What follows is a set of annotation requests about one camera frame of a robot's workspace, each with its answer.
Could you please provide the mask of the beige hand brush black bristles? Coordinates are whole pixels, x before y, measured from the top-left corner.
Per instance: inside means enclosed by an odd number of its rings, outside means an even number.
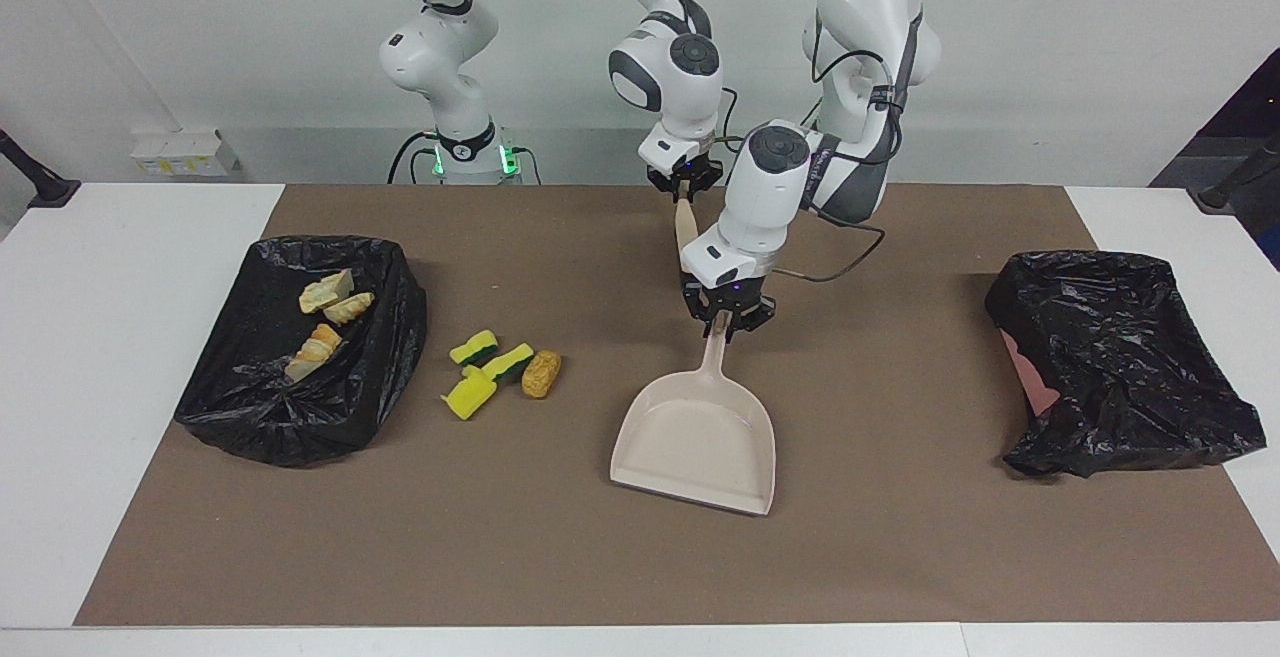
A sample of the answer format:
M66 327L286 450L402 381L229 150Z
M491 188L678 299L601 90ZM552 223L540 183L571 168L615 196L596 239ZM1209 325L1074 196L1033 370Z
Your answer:
M699 237L698 222L687 196L681 195L675 201L676 251L682 270L687 272L684 250Z

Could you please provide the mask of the beige plastic dustpan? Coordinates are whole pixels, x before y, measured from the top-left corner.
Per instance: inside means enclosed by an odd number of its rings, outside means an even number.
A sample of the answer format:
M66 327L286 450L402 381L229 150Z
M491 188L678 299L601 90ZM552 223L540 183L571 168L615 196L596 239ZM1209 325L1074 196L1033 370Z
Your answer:
M730 315L719 312L701 364L645 385L611 453L621 487L767 516L774 501L776 442L765 406L723 373Z

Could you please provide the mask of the brown round bun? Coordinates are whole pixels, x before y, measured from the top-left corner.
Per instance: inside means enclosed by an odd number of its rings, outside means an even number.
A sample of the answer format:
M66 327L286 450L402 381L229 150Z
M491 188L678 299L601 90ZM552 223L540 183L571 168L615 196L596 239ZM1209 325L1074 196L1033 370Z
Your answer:
M522 393L531 400L547 398L561 374L562 366L563 359L556 351L536 351L521 375Z

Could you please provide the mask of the yellow green sponge piece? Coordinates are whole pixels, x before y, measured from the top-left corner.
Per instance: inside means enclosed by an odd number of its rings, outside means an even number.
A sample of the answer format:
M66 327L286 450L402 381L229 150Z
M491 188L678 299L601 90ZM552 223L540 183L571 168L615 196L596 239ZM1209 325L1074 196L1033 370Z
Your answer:
M449 350L448 356L453 364L462 368L480 366L492 359L499 350L497 334L490 329L483 329L462 345Z
M529 343L521 343L511 351L485 362L481 366L481 371L490 382L508 382L515 377L520 377L534 356L535 350Z
M495 393L498 384L489 378L465 377L440 400L462 421L470 420Z

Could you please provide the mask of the striped croissant piece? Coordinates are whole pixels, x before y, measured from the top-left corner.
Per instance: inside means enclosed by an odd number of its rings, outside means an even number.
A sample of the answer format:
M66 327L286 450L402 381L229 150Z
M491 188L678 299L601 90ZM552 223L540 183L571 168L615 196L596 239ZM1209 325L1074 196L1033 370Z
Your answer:
M375 298L376 297L372 292L352 295L339 302L324 307L323 316L335 325L347 325L362 316L374 305Z
M289 383L302 382L307 375L324 365L342 343L340 336L328 324L317 324L310 337L285 365L284 374Z

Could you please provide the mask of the pale bread chunk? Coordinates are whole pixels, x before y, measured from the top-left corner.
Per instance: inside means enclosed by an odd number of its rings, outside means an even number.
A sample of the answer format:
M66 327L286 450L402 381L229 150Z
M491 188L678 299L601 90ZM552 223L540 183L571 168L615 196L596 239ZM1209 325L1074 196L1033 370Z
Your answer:
M307 284L298 297L300 310L302 314L323 311L349 298L353 289L355 279L352 278L352 273L348 268L343 269Z

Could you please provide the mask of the black bag lined pink bin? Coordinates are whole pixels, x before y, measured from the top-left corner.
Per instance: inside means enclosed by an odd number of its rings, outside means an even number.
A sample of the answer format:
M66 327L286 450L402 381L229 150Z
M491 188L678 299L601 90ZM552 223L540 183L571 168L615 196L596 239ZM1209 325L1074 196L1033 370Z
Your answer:
M1004 456L1029 478L1215 466L1267 444L1215 361L1169 261L1098 250L1012 255L986 311L1044 385Z

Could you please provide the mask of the brown paper table mat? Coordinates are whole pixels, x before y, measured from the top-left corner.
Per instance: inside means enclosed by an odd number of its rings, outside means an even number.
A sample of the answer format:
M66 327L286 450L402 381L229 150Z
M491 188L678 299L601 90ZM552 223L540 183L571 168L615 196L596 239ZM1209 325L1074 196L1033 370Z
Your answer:
M777 439L768 516L617 487L620 424L695 368L672 204L648 187L294 186L266 236L401 243L429 300L375 441L269 467L170 426L76 622L622 625L1280 619L1280 562L1222 467L1019 478L1024 393L984 297L1006 259L1092 242L1064 191L893 186L887 241L778 314L726 371ZM467 421L440 400L495 333L559 353Z

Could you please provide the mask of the black stand pole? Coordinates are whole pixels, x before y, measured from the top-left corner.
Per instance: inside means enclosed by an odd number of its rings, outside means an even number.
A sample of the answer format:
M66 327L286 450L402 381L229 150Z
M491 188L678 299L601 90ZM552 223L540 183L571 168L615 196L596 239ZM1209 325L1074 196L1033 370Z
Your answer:
M35 187L29 209L59 209L65 206L82 182L65 179L27 154L4 129L0 129L0 154Z
M1188 195L1206 215L1234 216L1235 211L1230 205L1233 196L1245 186L1271 177L1276 170L1280 170L1280 129L1216 184L1203 190L1189 188Z

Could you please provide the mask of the white wall socket box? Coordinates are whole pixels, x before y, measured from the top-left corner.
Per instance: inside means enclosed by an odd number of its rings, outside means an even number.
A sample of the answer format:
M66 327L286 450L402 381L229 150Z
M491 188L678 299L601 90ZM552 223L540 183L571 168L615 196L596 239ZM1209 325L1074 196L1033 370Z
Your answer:
M225 178L241 169L220 131L136 136L131 160L148 177Z

